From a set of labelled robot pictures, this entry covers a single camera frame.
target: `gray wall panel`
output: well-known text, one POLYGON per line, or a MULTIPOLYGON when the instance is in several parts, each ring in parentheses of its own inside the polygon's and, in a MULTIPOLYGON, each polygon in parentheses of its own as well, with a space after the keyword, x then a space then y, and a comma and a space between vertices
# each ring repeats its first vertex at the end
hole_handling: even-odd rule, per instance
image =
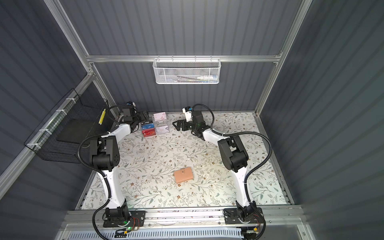
POLYGON ((62 0, 91 55, 274 55, 299 0, 62 0))
MULTIPOLYGON (((0 36, 2 173, 86 71, 42 0, 0 1, 0 36)), ((100 97, 94 85, 85 94, 100 97)), ((89 174, 35 156, 0 200, 0 239, 53 239, 89 174)))
POLYGON ((381 236, 383 12, 382 1, 314 1, 262 111, 317 239, 381 236))
POLYGON ((151 63, 96 63, 118 104, 148 111, 181 111, 202 103, 215 111, 253 110, 273 63, 222 63, 219 84, 157 84, 151 63))
POLYGON ((42 1, 0 1, 0 35, 3 172, 86 72, 42 1))

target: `white card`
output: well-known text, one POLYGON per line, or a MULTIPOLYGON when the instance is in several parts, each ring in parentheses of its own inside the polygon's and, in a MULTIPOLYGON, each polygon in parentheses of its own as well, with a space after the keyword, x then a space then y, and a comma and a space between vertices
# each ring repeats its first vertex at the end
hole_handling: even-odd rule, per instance
POLYGON ((168 127, 168 125, 165 125, 165 126, 161 126, 161 127, 156 127, 155 130, 156 130, 157 134, 162 134, 162 133, 169 132, 169 127, 168 127))
POLYGON ((162 113, 155 113, 153 114, 153 119, 155 121, 161 121, 161 120, 166 120, 167 119, 167 115, 165 112, 162 112, 162 113))

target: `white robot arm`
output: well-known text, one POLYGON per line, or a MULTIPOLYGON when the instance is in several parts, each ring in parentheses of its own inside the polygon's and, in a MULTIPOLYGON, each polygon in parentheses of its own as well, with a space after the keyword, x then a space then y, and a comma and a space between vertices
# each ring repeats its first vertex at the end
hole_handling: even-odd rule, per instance
POLYGON ((174 127, 179 131, 191 130, 191 133, 204 141, 211 142, 218 146, 224 166, 229 170, 233 177, 236 190, 237 215, 240 221, 246 222, 253 216, 254 209, 250 206, 247 198, 251 196, 249 187, 247 190, 244 185, 247 174, 248 154, 239 136, 219 135, 211 129, 211 126, 205 124, 201 111, 194 111, 191 107, 183 109, 185 120, 173 122, 174 127))
MULTIPOLYGON (((112 130, 111 133, 101 136, 102 138, 107 138, 109 136, 115 136, 116 142, 120 142, 125 136, 129 135, 131 133, 131 126, 129 124, 120 124, 117 125, 117 127, 112 130)), ((105 176, 108 178, 109 186, 111 188, 111 199, 106 206, 110 209, 115 209, 117 207, 121 207, 125 202, 125 197, 123 196, 119 184, 118 179, 118 173, 117 168, 112 168, 112 171, 109 170, 102 170, 102 172, 105 174, 105 176)), ((103 179, 102 175, 100 173, 97 173, 100 177, 100 179, 103 179)), ((105 181, 102 181, 104 192, 107 193, 107 185, 105 184, 105 181)))

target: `black wire basket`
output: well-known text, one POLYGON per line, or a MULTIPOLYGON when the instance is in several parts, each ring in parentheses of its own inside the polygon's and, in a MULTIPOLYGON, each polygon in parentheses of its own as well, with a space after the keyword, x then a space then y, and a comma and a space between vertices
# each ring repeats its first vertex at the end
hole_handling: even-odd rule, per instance
MULTIPOLYGON (((76 157, 79 143, 111 129, 113 121, 104 117, 106 109, 108 102, 103 98, 76 95, 63 109, 57 110, 57 116, 48 126, 35 131, 38 137, 31 134, 24 145, 46 161, 79 163, 76 157)), ((89 143, 82 146, 81 156, 85 161, 89 159, 89 143)))

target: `aluminum frame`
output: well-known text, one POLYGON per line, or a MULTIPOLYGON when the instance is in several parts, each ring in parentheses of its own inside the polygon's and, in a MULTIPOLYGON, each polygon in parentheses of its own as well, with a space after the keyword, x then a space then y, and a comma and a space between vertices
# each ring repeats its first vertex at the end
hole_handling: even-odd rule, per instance
POLYGON ((152 63, 154 59, 161 61, 218 61, 241 63, 241 62, 260 62, 277 63, 280 61, 280 55, 271 56, 134 56, 134 55, 91 55, 86 57, 90 63, 110 63, 110 62, 126 62, 126 63, 152 63))
MULTIPOLYGON (((47 128, 53 120, 59 115, 60 110, 63 110, 67 104, 72 101, 71 98, 74 98, 77 94, 81 94, 87 89, 91 84, 95 75, 93 72, 88 73, 83 80, 78 84, 74 91, 72 91, 69 96, 63 101, 63 103, 57 108, 52 116, 46 121, 42 126, 42 129, 47 128)), ((37 140, 43 134, 42 131, 38 131, 35 136, 31 139, 28 144, 36 143, 37 140)), ((7 167, 7 169, 0 176, 0 199, 5 195, 8 189, 20 176, 32 158, 35 156, 35 153, 27 147, 24 147, 23 150, 18 154, 18 156, 12 161, 12 163, 7 167)))
MULTIPOLYGON (((193 228, 193 227, 246 227, 254 224, 226 225, 223 209, 228 207, 182 207, 132 209, 146 211, 146 223, 143 228, 193 228)), ((300 205, 264 205, 262 206, 268 225, 308 224, 300 205)), ((59 231, 93 230, 92 215, 94 210, 68 211, 59 231)), ((95 222, 103 228, 103 211, 96 214, 95 222)))
POLYGON ((79 201, 77 202, 76 204, 76 207, 74 208, 75 210, 80 210, 80 207, 82 206, 84 200, 85 200, 85 196, 87 194, 87 192, 89 191, 89 189, 91 188, 91 185, 92 185, 92 181, 93 179, 95 178, 96 176, 96 172, 95 171, 92 171, 91 172, 91 175, 89 176, 88 178, 88 181, 87 183, 85 184, 85 187, 83 189, 83 192, 81 193, 81 196, 79 198, 79 201))
POLYGON ((297 228, 303 240, 316 240, 309 224, 298 224, 297 228))
POLYGON ((302 0, 299 10, 295 16, 295 20, 293 21, 291 28, 288 32, 287 38, 283 44, 283 47, 281 49, 281 56, 280 61, 275 65, 275 67, 272 69, 272 72, 267 80, 267 83, 265 84, 265 87, 263 89, 262 95, 260 96, 260 99, 257 103, 257 106, 255 108, 256 115, 260 115, 261 111, 263 110, 263 107, 266 103, 266 100, 271 93, 272 87, 275 84, 275 81, 277 77, 279 76, 279 73, 281 71, 281 68, 284 65, 284 62, 287 58, 287 55, 293 45, 293 42, 296 38, 297 33, 299 32, 299 29, 304 21, 305 15, 308 12, 308 9, 310 8, 312 3, 312 0, 302 0))
MULTIPOLYGON (((77 34, 74 26, 71 23, 68 15, 66 14, 63 6, 61 5, 59 0, 44 0, 47 5, 49 11, 55 18, 57 24, 63 31, 65 37, 68 42, 71 44, 73 50, 75 51, 77 57, 81 61, 83 67, 87 71, 95 72, 97 78, 93 81, 95 86, 97 87, 102 98, 107 99, 110 106, 116 105, 115 100, 113 99, 111 93, 109 92, 105 82, 103 81, 99 71, 96 69, 96 66, 90 64, 86 56, 88 56, 88 51, 85 48, 83 42, 81 41, 79 35, 77 34)), ((119 112, 116 109, 111 109, 113 116, 118 116, 119 112)))
MULTIPOLYGON (((264 128, 264 125, 263 125, 263 122, 262 122, 260 116, 255 115, 254 118, 255 118, 255 121, 256 121, 257 128, 259 129, 259 133, 261 133, 261 134, 263 134, 264 136, 268 137, 268 135, 267 135, 267 133, 266 133, 266 131, 265 131, 265 128, 264 128)), ((273 169, 275 170, 276 177, 277 177, 277 180, 278 180, 279 183, 280 183, 281 190, 282 190, 283 192, 285 192, 286 195, 287 195, 288 202, 289 202, 290 204, 295 204, 295 202, 294 202, 294 200, 293 200, 293 197, 292 197, 292 195, 291 195, 291 192, 289 191, 288 185, 287 185, 287 183, 286 183, 286 181, 285 181, 285 178, 284 178, 284 176, 283 176, 283 173, 282 173, 282 171, 281 171, 280 165, 279 165, 279 163, 278 163, 278 161, 277 161, 277 158, 276 158, 276 156, 275 156, 275 152, 272 152, 272 155, 271 155, 271 157, 269 158, 269 161, 271 162, 272 167, 273 167, 273 169)))

